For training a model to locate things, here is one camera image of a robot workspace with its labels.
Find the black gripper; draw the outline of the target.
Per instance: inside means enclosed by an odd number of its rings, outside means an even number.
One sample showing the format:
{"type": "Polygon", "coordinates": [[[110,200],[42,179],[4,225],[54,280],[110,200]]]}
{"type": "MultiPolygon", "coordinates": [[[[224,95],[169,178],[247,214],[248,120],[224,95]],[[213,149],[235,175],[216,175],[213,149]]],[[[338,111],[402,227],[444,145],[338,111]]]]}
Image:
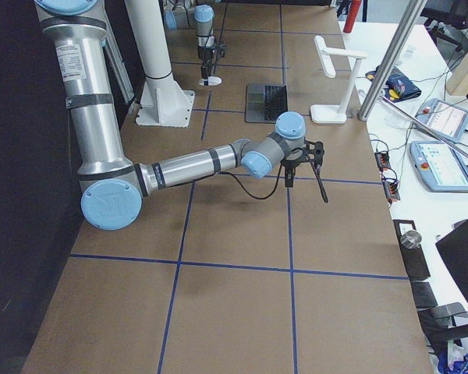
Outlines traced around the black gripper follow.
{"type": "Polygon", "coordinates": [[[208,78],[208,69],[212,69],[220,58],[225,57],[226,44],[213,44],[210,47],[197,47],[198,58],[201,60],[201,77],[208,78]]]}
{"type": "Polygon", "coordinates": [[[300,147],[293,149],[288,157],[281,161],[285,169],[285,187],[292,188],[294,185],[294,174],[296,168],[302,163],[310,163],[314,172],[321,198],[324,203],[328,203],[328,195],[321,179],[321,167],[324,160],[324,144],[321,141],[312,142],[305,140],[300,147]]]}

